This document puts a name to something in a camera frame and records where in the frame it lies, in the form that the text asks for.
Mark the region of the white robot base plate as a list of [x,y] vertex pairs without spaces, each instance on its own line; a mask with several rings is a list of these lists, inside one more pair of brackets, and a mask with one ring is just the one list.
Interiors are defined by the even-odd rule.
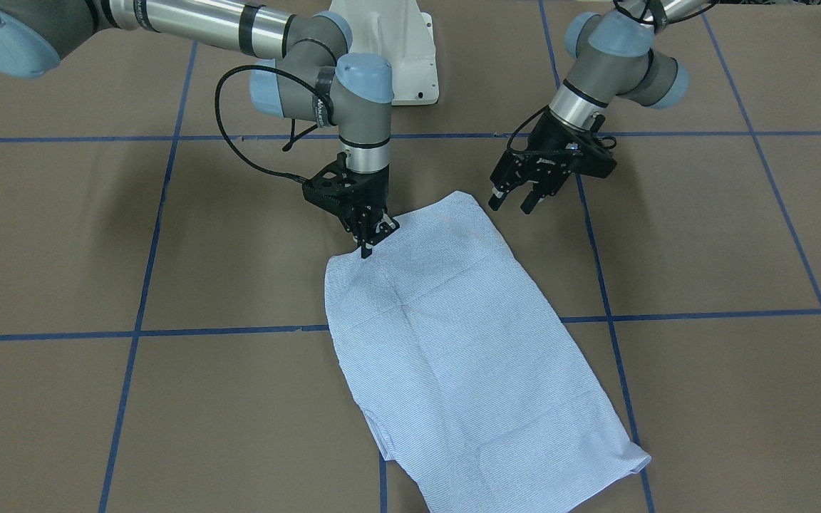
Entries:
[[416,1],[331,1],[320,16],[346,35],[349,58],[336,67],[338,82],[368,101],[384,100],[388,62],[394,106],[429,106],[440,98],[431,15]]

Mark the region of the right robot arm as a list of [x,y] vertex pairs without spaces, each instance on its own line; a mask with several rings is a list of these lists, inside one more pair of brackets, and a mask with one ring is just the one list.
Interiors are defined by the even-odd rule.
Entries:
[[[333,215],[367,259],[400,222],[390,197],[392,65],[354,49],[351,23],[332,10],[296,14],[260,1],[0,1],[0,73],[36,79],[54,71],[105,31],[144,31],[253,58],[217,79],[216,130],[254,171],[297,184],[309,204]],[[315,175],[276,171],[237,146],[224,123],[222,96],[248,78],[252,107],[293,128],[283,150],[319,129],[335,129],[339,148]]]

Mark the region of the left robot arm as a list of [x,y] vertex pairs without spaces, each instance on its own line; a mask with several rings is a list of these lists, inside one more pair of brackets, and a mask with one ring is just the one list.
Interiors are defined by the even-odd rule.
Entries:
[[616,140],[599,131],[615,98],[647,108],[670,108],[688,90],[688,71],[653,43],[669,26],[711,9],[711,1],[616,1],[605,14],[580,14],[564,45],[573,65],[556,94],[528,117],[527,145],[505,151],[490,176],[489,208],[498,210],[512,191],[530,185],[525,214],[555,196],[573,175],[605,179],[616,168]]

